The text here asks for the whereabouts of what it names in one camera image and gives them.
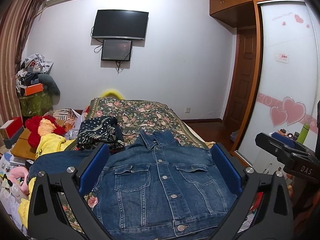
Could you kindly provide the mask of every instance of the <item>door frame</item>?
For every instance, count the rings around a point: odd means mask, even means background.
[[[226,117],[227,117],[227,113],[230,107],[230,101],[231,101],[231,96],[233,93],[233,88],[234,88],[234,84],[235,84],[235,79],[236,79],[236,71],[237,71],[237,67],[238,67],[238,59],[239,59],[239,44],[240,44],[240,34],[239,31],[241,30],[248,30],[248,29],[256,29],[256,25],[253,26],[248,26],[248,27],[239,27],[237,28],[237,40],[236,40],[236,56],[235,56],[235,65],[233,67],[233,73],[232,73],[232,81],[231,81],[231,86],[230,86],[230,92],[229,92],[229,96],[228,96],[228,101],[227,101],[227,105],[226,105],[226,109],[224,111],[224,115],[223,115],[223,119],[222,119],[222,123],[224,124],[226,121]]]
[[[259,2],[264,2],[264,1],[270,1],[270,0],[253,0],[254,4],[254,12],[256,16],[256,31],[257,31],[257,52],[256,52],[256,61],[255,61],[255,67],[254,67],[254,73],[253,73],[253,82],[252,82],[252,87],[250,91],[250,96],[249,96],[249,101],[247,104],[247,108],[244,114],[244,118],[242,120],[241,126],[239,128],[238,135],[236,137],[236,140],[232,146],[232,149],[230,150],[230,154],[233,156],[237,156],[242,159],[242,157],[239,155],[237,150],[240,147],[240,144],[242,142],[242,139],[244,137],[244,134],[248,128],[249,121],[251,119],[253,107],[255,105],[257,95],[258,95],[258,90],[259,90],[259,84],[260,84],[260,74],[262,70],[262,59],[263,59],[263,32],[262,32],[262,18],[260,16],[260,6],[258,5]],[[235,66],[233,69],[233,76],[232,76],[232,82],[231,82],[231,87],[230,87],[230,92],[229,92],[229,98],[227,101],[227,106],[225,113],[223,115],[223,120],[225,120],[227,109],[230,104],[231,100],[231,94],[232,90],[234,88],[234,79],[235,79],[235,73],[236,73],[236,68],[237,68],[237,60],[239,56],[239,34],[237,30],[237,44],[236,44],[236,58],[235,58]]]

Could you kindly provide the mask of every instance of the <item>sticker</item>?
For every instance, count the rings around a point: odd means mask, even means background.
[[[279,61],[279,62],[284,62],[284,63],[289,63],[289,56],[286,55],[286,54],[281,54],[281,53],[276,53],[275,54],[275,59],[276,61]]]

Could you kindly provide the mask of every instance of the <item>wooden floor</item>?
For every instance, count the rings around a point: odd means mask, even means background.
[[[228,130],[220,122],[202,122],[202,123],[188,123],[200,137],[206,142],[220,142],[222,145],[230,151],[233,142],[230,140],[230,134],[233,131]]]

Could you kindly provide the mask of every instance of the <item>red box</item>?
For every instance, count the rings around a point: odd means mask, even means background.
[[[38,93],[43,91],[43,85],[41,83],[35,84],[32,86],[28,86],[24,89],[26,96],[32,95],[34,93]]]
[[[0,133],[3,139],[10,139],[23,126],[21,117],[14,117],[10,121],[8,121],[10,122],[8,125],[5,123],[0,127]]]

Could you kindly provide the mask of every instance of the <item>pink stuffed toy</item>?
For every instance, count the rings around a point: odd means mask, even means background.
[[[29,175],[29,171],[23,167],[15,167],[10,171],[10,174],[7,176],[9,180],[11,180],[12,183],[17,184],[22,192],[26,194],[27,196],[29,195],[29,188],[27,185],[27,176]],[[23,184],[20,186],[19,182],[16,180],[17,178],[24,178]]]

